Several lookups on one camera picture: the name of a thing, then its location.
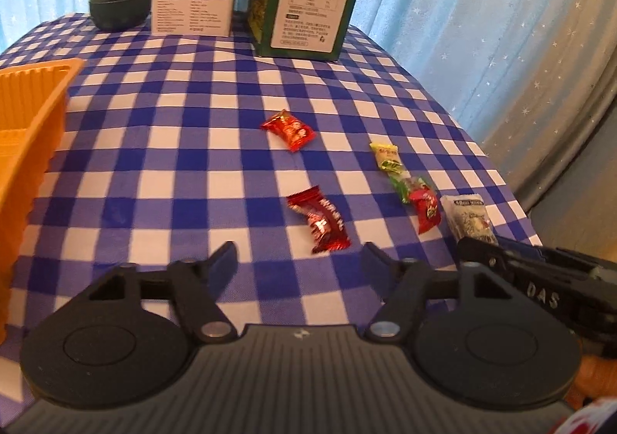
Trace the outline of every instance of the table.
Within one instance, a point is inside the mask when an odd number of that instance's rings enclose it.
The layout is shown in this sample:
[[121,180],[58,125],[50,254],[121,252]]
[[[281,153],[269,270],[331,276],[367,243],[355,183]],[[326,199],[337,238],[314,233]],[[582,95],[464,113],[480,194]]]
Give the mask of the table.
[[[0,347],[0,425],[32,402],[19,371],[24,334],[118,262],[161,268],[227,240],[238,274],[220,306],[233,323],[364,325],[379,300],[360,272],[365,241],[392,257],[452,268],[445,219],[418,237],[417,218],[379,171],[369,142],[393,143],[442,194],[479,193],[495,230],[538,236],[477,144],[380,47],[350,28],[337,63],[255,57],[230,38],[99,32],[84,15],[41,24],[0,67],[78,56],[67,129],[30,215]],[[298,153],[259,129],[289,109],[317,131]],[[285,196],[319,185],[352,247],[312,255]],[[166,304],[145,306],[165,316]]]

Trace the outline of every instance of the metal screw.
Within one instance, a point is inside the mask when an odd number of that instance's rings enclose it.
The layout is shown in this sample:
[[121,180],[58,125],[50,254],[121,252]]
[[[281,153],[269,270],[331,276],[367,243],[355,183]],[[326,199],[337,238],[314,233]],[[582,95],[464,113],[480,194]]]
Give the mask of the metal screw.
[[377,321],[377,323],[371,324],[371,333],[383,338],[389,338],[396,336],[400,332],[400,326],[392,321]]
[[231,326],[224,321],[212,321],[204,324],[201,332],[211,338],[223,338],[231,333]]

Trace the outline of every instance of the white candy wrapper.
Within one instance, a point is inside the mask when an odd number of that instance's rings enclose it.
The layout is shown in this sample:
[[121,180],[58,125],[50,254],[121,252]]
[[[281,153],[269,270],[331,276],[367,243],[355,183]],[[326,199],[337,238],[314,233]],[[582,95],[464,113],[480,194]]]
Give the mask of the white candy wrapper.
[[486,243],[497,244],[491,219],[480,194],[442,196],[441,206],[457,241],[463,237],[473,237]]
[[574,413],[553,434],[595,434],[600,432],[603,426],[606,429],[602,432],[615,432],[606,425],[609,419],[615,421],[613,417],[615,414],[617,414],[617,398],[599,399]]

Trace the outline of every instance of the gray ribbed plate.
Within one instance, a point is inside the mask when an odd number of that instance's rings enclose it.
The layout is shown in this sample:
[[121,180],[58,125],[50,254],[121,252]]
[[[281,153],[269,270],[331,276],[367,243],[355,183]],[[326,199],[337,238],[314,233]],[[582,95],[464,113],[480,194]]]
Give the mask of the gray ribbed plate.
[[113,410],[38,401],[8,434],[545,434],[571,410],[485,411],[425,384],[400,348],[352,326],[248,326],[203,347],[146,401]]

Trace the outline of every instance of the round pad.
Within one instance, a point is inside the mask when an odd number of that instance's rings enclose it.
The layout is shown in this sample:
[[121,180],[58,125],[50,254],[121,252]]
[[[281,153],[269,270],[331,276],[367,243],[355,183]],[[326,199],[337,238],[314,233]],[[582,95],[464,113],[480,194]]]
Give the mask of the round pad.
[[115,301],[75,307],[52,314],[24,341],[22,370],[35,395],[106,408],[144,399],[179,376],[189,343],[171,321]]
[[528,331],[508,324],[489,324],[467,334],[467,349],[489,364],[512,365],[530,360],[538,341]]
[[528,300],[474,300],[420,327],[414,355],[443,393],[476,407],[517,410],[563,397],[578,369],[576,339]]
[[119,326],[91,326],[71,333],[64,342],[64,352],[76,363],[105,366],[126,359],[137,341]]

